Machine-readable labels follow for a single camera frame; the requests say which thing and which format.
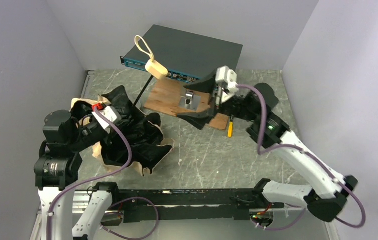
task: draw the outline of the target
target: marble table surface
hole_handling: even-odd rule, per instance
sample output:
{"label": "marble table surface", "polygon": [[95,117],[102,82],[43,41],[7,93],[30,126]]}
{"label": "marble table surface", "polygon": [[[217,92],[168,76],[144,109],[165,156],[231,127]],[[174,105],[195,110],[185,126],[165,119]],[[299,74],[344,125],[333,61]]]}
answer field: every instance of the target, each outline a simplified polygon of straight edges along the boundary
{"label": "marble table surface", "polygon": [[[273,112],[297,132],[293,113],[287,98],[280,72],[275,70],[237,70],[238,83],[255,85],[267,83],[279,99]],[[87,83],[84,98],[97,99],[97,95],[124,85],[130,97],[136,98],[149,74],[134,69],[98,70]],[[141,98],[144,103],[155,84],[154,79]],[[256,144],[245,129],[249,122],[234,119],[233,136],[226,131],[210,127],[197,130],[183,120],[160,114],[162,131],[166,138],[174,139],[174,149],[155,168],[152,175],[140,176],[134,169],[125,169],[117,175],[102,179],[117,182],[121,189],[229,189],[252,188],[262,178],[279,183],[306,184],[305,180],[287,163],[273,153],[256,154]],[[81,152],[83,164],[79,180],[106,173],[98,160],[92,157],[91,148]],[[79,187],[84,190],[95,182]]]}

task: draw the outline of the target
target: yellow handle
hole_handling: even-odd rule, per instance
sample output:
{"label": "yellow handle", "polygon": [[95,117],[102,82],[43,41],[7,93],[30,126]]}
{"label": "yellow handle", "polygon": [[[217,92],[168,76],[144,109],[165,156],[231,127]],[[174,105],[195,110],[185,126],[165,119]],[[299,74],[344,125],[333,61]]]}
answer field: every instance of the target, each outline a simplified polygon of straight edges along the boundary
{"label": "yellow handle", "polygon": [[227,136],[231,138],[231,134],[233,133],[233,122],[229,122],[229,130],[227,132]]}

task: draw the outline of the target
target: floor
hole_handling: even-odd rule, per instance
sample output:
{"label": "floor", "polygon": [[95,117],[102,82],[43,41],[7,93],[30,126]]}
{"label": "floor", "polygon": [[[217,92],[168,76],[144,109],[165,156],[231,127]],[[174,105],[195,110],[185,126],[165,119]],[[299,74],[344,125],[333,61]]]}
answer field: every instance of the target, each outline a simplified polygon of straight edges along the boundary
{"label": "floor", "polygon": [[[274,90],[279,104],[273,112],[281,117],[297,133],[292,110],[287,98],[280,72],[274,70],[237,70],[238,83],[267,83]],[[144,86],[149,74],[134,69],[98,70],[88,82],[84,98],[96,99],[119,85],[124,85],[129,96],[136,96]],[[141,98],[144,103],[152,81]],[[303,178],[287,163],[273,153],[257,156],[256,144],[245,129],[250,125],[235,119],[233,136],[225,131],[205,127],[197,130],[178,118],[161,114],[162,131],[166,138],[174,139],[173,151],[155,168],[152,175],[141,177],[133,169],[125,169],[118,175],[102,181],[117,182],[124,189],[223,189],[251,188],[260,179],[268,178],[280,183],[305,184]],[[91,156],[91,149],[81,153],[83,165],[79,179],[105,174],[98,160]],[[80,186],[87,189],[89,184]]]}

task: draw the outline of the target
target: red connector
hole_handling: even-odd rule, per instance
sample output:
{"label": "red connector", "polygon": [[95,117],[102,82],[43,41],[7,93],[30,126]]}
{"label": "red connector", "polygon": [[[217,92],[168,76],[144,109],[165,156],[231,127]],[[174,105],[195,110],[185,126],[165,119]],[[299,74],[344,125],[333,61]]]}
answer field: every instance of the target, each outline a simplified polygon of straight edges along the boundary
{"label": "red connector", "polygon": [[104,110],[106,108],[106,104],[98,102],[92,105],[92,111],[95,111],[95,108],[97,108],[98,111]]}

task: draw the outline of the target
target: wall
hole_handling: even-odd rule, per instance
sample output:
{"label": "wall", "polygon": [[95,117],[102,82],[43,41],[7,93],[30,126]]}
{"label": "wall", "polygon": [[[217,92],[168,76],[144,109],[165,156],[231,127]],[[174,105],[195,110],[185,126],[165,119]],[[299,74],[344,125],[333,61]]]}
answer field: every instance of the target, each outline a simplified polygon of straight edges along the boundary
{"label": "wall", "polygon": [[153,24],[243,44],[239,69],[282,69],[318,0],[48,0],[87,70],[120,68]]}
{"label": "wall", "polygon": [[[341,239],[378,239],[378,1],[320,0],[283,68],[302,139],[340,173],[359,180],[362,229]],[[352,199],[341,218],[359,222]]]}
{"label": "wall", "polygon": [[0,1],[0,239],[29,239],[43,119],[69,108],[84,70],[44,0]]}

